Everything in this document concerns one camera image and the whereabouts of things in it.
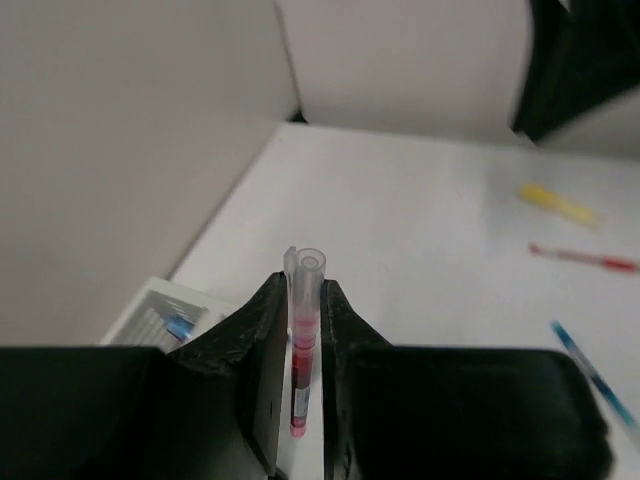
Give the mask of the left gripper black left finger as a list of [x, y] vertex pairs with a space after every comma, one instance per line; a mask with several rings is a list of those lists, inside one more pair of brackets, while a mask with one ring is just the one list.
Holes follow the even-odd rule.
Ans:
[[265, 479], [276, 470], [287, 289], [270, 275], [177, 350], [5, 347], [5, 479]]

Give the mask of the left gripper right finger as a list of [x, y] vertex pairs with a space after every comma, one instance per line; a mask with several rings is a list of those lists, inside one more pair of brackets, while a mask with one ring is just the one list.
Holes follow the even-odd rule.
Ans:
[[609, 429], [553, 350], [396, 346], [321, 290], [328, 479], [606, 479]]

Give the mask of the blue highlighter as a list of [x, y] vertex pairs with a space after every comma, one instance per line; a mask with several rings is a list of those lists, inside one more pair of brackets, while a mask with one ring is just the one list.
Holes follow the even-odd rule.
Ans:
[[192, 339], [195, 324], [180, 315], [172, 315], [164, 319], [165, 329], [180, 343], [186, 343]]

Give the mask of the dark red pen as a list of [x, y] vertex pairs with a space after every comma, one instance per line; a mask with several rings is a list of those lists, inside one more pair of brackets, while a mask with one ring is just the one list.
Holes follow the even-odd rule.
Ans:
[[317, 249], [291, 246], [283, 257], [292, 342], [290, 431], [295, 438], [306, 432], [325, 269], [326, 257]]

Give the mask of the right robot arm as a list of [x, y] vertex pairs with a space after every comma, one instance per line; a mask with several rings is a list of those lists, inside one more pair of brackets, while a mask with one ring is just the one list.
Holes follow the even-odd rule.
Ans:
[[639, 3], [529, 6], [529, 66], [511, 130], [538, 143], [639, 86]]

